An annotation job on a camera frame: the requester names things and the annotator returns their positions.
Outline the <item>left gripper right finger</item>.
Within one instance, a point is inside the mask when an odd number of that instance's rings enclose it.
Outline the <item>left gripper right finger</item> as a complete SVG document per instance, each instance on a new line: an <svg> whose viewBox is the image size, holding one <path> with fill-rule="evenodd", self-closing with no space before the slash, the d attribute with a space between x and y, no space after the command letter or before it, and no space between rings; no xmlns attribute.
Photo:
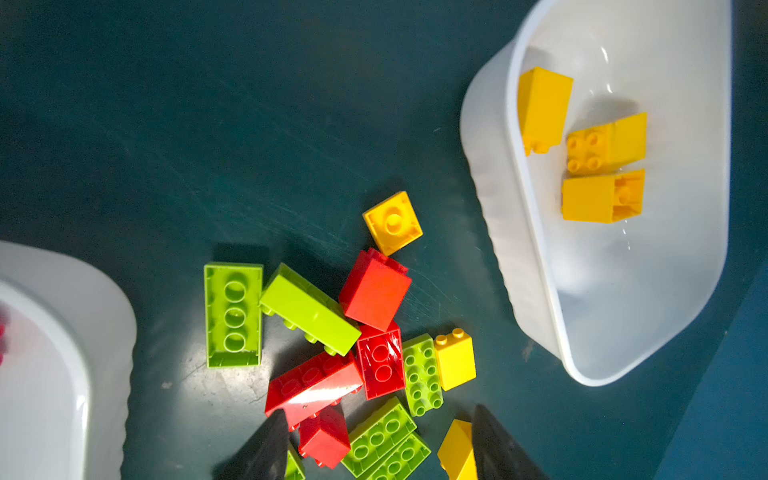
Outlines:
<svg viewBox="0 0 768 480"><path fill-rule="evenodd" d="M482 404L475 407L472 417L472 446L479 480L549 479Z"/></svg>

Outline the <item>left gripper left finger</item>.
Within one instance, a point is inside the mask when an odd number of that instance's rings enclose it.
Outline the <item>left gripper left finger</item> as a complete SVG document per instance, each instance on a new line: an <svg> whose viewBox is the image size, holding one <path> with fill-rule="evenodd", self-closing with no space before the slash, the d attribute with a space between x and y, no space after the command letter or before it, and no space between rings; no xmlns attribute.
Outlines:
<svg viewBox="0 0 768 480"><path fill-rule="evenodd" d="M289 431L285 412L273 412L229 460L215 468L216 479L283 479Z"/></svg>

